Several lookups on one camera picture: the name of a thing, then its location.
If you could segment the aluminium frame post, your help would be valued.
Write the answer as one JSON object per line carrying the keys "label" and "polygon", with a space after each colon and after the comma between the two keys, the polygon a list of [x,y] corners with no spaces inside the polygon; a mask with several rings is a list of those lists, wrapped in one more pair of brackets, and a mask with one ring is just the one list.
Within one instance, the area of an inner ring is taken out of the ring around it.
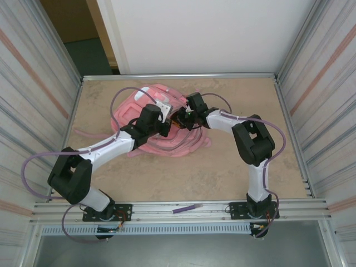
{"label": "aluminium frame post", "polygon": [[39,0],[33,0],[34,7],[36,11],[39,13],[37,15],[38,22],[41,27],[44,27],[45,36],[48,38],[50,45],[52,46],[55,54],[64,65],[67,73],[73,82],[77,82],[79,84],[82,83],[82,76],[80,75],[75,63],[73,62],[70,54],[68,53],[65,45],[63,44],[59,34],[57,33],[53,23],[51,22],[49,16],[47,15],[43,5]]}
{"label": "aluminium frame post", "polygon": [[296,39],[293,42],[288,54],[285,57],[279,71],[275,74],[276,80],[281,80],[288,72],[289,68],[295,61],[298,53],[302,49],[306,39],[311,34],[314,25],[318,22],[321,13],[330,0],[314,0],[311,10],[309,11]]}

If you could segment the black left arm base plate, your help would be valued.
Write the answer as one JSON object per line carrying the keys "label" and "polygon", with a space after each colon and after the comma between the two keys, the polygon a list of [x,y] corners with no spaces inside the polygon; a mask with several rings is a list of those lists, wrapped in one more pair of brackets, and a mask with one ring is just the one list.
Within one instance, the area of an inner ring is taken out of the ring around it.
{"label": "black left arm base plate", "polygon": [[110,204],[99,212],[91,207],[86,207],[83,212],[84,222],[126,222],[131,220],[132,204]]}

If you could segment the tan wooden door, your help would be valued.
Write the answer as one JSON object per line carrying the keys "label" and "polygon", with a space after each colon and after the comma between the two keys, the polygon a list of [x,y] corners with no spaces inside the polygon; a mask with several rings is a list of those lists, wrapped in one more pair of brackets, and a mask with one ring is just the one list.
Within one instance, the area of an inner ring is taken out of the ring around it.
{"label": "tan wooden door", "polygon": [[91,14],[93,23],[95,25],[96,31],[98,33],[99,39],[103,46],[103,50],[107,57],[108,64],[111,67],[112,73],[114,75],[119,75],[120,70],[115,59],[115,55],[108,37],[108,33],[105,28],[105,24],[97,0],[86,0],[86,3]]}

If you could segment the white door frame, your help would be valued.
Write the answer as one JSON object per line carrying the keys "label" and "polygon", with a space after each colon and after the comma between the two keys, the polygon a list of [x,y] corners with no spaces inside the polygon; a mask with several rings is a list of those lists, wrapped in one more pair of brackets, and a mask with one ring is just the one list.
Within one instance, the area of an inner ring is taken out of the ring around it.
{"label": "white door frame", "polygon": [[125,48],[118,27],[118,21],[115,16],[113,3],[111,0],[97,0],[97,4],[120,74],[129,75],[131,70],[128,64]]}

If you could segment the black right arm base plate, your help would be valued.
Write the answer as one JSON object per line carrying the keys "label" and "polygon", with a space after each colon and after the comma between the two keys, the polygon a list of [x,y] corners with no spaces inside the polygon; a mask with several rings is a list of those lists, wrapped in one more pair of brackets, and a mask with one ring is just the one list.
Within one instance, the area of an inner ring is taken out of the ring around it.
{"label": "black right arm base plate", "polygon": [[276,213],[276,219],[280,218],[280,212],[276,210],[276,201],[273,201],[264,211],[254,214],[252,208],[245,201],[230,202],[229,214],[232,220],[247,219],[271,219]]}

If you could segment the long aluminium mounting rail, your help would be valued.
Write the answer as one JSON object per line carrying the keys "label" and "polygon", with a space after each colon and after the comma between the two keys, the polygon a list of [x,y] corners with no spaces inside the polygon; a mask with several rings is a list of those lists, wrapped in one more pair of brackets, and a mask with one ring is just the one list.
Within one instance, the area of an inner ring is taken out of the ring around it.
{"label": "long aluminium mounting rail", "polygon": [[[174,214],[176,208],[189,206],[194,202],[133,202],[130,223],[215,223],[231,220],[228,201],[203,201],[202,207]],[[31,224],[58,225],[64,212],[69,208],[64,202],[35,204]],[[281,199],[278,221],[314,221],[332,218],[324,199]]]}

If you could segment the grey metal base panel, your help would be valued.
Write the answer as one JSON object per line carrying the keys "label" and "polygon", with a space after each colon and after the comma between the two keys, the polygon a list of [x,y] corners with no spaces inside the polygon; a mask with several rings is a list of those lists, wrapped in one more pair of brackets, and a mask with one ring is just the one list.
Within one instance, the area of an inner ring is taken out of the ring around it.
{"label": "grey metal base panel", "polygon": [[33,267],[331,267],[317,222],[246,234],[125,235],[99,244],[41,239]]}

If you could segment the pink student backpack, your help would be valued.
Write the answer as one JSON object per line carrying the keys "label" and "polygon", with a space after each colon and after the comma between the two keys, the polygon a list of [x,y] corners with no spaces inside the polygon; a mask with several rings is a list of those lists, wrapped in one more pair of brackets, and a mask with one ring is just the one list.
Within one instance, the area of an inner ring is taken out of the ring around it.
{"label": "pink student backpack", "polygon": [[129,124],[132,119],[138,118],[142,109],[147,104],[155,104],[156,100],[167,102],[173,106],[172,112],[168,116],[171,120],[169,134],[167,137],[159,134],[150,137],[147,143],[127,153],[129,156],[146,152],[160,156],[180,157],[194,152],[200,147],[210,146],[211,140],[207,136],[206,128],[196,127],[190,131],[172,125],[171,115],[180,108],[186,107],[187,99],[179,91],[161,84],[137,89],[115,111],[110,112],[113,135],[117,134],[120,128]]}

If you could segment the purple pen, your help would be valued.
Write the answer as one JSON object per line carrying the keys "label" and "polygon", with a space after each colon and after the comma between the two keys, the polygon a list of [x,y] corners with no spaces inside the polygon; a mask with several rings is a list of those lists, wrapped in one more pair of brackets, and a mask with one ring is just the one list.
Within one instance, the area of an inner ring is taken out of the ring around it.
{"label": "purple pen", "polygon": [[185,206],[185,207],[181,207],[181,208],[178,208],[178,209],[174,209],[172,211],[172,213],[173,214],[179,214],[179,213],[182,213],[182,212],[186,212],[186,211],[197,209],[199,207],[202,207],[202,205],[201,204],[193,204],[193,205],[190,205],[190,206]]}

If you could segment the aluminium table edge rail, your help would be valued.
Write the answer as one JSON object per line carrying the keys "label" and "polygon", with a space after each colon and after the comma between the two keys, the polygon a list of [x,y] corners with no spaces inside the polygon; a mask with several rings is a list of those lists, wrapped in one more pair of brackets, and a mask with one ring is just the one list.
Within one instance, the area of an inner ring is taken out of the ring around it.
{"label": "aluminium table edge rail", "polygon": [[134,81],[134,80],[184,80],[210,78],[274,78],[270,72],[238,73],[178,73],[178,74],[140,74],[140,75],[87,75],[85,81]]}
{"label": "aluminium table edge rail", "polygon": [[291,114],[288,110],[288,107],[286,105],[286,101],[285,98],[283,96],[282,90],[281,90],[281,86],[279,85],[279,83],[277,81],[274,82],[274,87],[275,87],[275,91],[281,106],[281,110],[284,116],[284,120],[286,123],[286,127],[288,129],[288,133],[290,136],[290,140],[294,149],[294,153],[296,156],[296,160],[299,166],[299,170],[301,173],[301,177],[303,179],[303,181],[305,181],[305,183],[307,184],[307,188],[305,189],[307,191],[307,196],[310,198],[316,198],[315,196],[315,192],[314,192],[314,186],[311,182],[311,175],[309,172],[309,169],[307,167],[305,158],[303,156],[302,150],[301,150],[301,146],[299,144],[297,135],[296,135],[296,131],[294,129],[294,125],[292,122],[292,117]]}
{"label": "aluminium table edge rail", "polygon": [[81,83],[78,85],[77,91],[75,93],[74,100],[72,101],[72,105],[71,105],[71,108],[70,108],[70,111],[69,111],[69,117],[67,119],[67,124],[66,124],[66,128],[65,128],[65,135],[64,135],[64,138],[63,138],[63,141],[62,141],[62,145],[61,145],[60,151],[66,147],[66,145],[67,145],[67,143],[69,141],[71,130],[72,130],[72,126],[73,126],[73,122],[74,122],[75,115],[76,115],[77,108],[78,108],[78,103],[79,103],[79,100],[80,100],[80,97],[81,97],[81,93],[82,93],[82,89],[83,89],[83,83],[84,82],[81,81]]}

